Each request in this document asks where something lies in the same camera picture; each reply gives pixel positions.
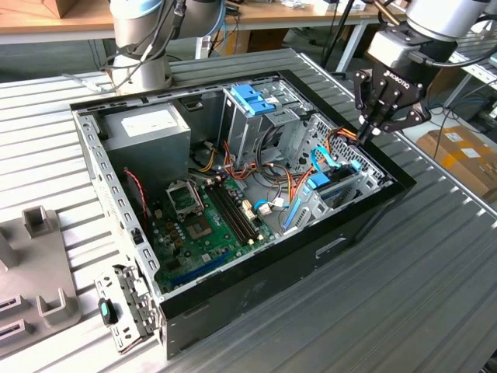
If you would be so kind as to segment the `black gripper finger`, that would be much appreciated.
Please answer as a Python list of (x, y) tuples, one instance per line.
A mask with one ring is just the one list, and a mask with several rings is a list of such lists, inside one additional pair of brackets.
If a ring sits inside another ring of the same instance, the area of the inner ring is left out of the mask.
[(373, 69), (358, 70), (353, 75), (355, 106), (360, 111), (361, 126), (356, 135), (356, 142), (364, 144), (382, 123), (382, 96), (387, 88), (383, 78), (377, 78)]
[(373, 136), (376, 136), (381, 132), (391, 133), (404, 130), (406, 128), (422, 124), (430, 118), (431, 114), (421, 104), (420, 100), (414, 105), (395, 111), (390, 117), (382, 116), (383, 120), (381, 125), (378, 127), (378, 129), (373, 130), (373, 135), (369, 140), (371, 140)]

